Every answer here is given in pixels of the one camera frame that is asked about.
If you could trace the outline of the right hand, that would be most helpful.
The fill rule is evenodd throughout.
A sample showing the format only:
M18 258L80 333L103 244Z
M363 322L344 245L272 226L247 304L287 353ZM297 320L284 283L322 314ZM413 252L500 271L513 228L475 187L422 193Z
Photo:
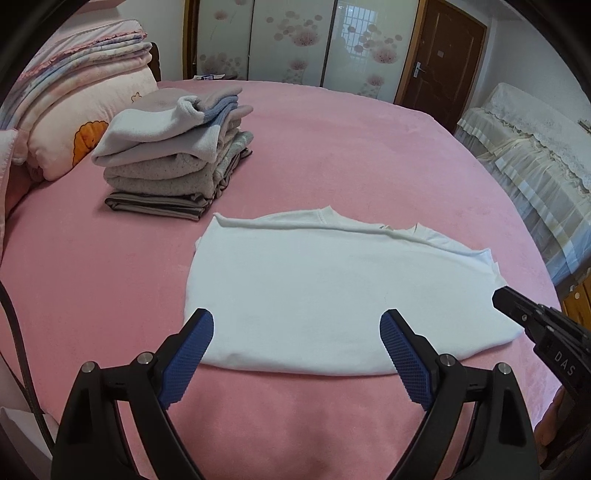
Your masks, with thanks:
M534 437L540 465L546 461L548 447L551 447L551 461L554 461L554 458L562 453L565 441L560 432L571 415L574 405L575 403L570 394L561 386L543 418L535 427Z

